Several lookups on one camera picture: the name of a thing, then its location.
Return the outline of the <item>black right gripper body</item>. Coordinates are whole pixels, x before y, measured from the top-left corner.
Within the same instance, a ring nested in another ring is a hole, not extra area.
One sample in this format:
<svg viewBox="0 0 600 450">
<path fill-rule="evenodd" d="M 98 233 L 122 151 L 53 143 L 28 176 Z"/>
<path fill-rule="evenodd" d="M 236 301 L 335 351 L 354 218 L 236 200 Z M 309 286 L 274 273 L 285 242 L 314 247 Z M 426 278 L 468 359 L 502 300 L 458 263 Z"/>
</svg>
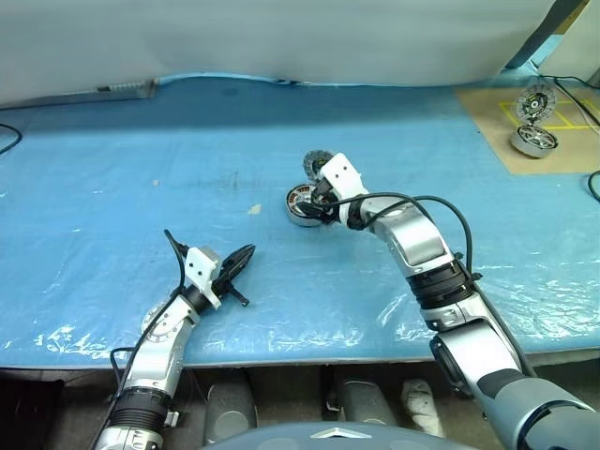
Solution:
<svg viewBox="0 0 600 450">
<path fill-rule="evenodd" d="M 329 216 L 328 221 L 339 221 L 338 197 L 334 194 L 333 188 L 326 180 L 324 180 L 323 195 L 313 195 L 311 193 L 310 199 L 311 203 L 321 207 Z"/>
</svg>

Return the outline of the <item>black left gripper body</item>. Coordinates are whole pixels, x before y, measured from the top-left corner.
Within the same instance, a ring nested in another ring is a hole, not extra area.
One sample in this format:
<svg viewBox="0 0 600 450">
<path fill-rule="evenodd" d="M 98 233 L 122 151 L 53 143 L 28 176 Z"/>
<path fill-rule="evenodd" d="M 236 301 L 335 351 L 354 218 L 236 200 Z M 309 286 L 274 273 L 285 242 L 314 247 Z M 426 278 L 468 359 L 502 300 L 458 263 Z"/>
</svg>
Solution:
<svg viewBox="0 0 600 450">
<path fill-rule="evenodd" d="M 219 277 L 214 281 L 212 291 L 219 300 L 223 300 L 229 295 L 237 299 L 244 308 L 249 304 L 249 300 L 235 288 L 229 277 Z"/>
</svg>

